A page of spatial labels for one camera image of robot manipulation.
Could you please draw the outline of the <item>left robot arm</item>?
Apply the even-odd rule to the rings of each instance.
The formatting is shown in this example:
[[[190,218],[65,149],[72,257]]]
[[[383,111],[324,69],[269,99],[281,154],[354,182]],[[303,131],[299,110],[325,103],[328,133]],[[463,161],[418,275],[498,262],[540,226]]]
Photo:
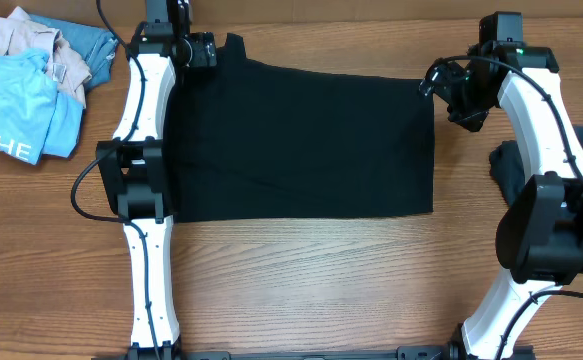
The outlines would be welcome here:
[[[150,1],[147,18],[127,46],[130,83],[111,140],[96,148],[111,211],[121,222],[131,261],[133,325],[128,359],[182,356],[171,280],[174,198],[164,134],[168,102],[179,75],[217,63],[208,32],[190,30],[188,0]]]

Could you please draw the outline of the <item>black t-shirt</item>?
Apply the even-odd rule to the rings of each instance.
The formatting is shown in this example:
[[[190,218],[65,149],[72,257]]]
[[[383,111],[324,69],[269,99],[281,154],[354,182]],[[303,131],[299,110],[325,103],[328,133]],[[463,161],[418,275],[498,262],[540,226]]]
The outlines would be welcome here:
[[[415,80],[267,65],[236,34],[217,56],[170,99],[178,222],[432,211],[434,105]]]

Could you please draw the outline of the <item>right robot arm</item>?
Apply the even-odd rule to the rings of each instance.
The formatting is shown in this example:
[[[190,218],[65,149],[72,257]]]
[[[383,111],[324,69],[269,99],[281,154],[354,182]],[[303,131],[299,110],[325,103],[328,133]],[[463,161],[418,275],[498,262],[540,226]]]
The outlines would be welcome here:
[[[559,66],[547,47],[523,39],[519,12],[481,19],[479,41],[466,54],[437,59],[420,84],[444,100],[449,121],[479,131],[502,109],[516,136],[525,185],[501,219],[501,269],[477,310],[440,349],[440,359],[532,359],[515,343],[552,296],[583,274],[583,148],[561,94]]]

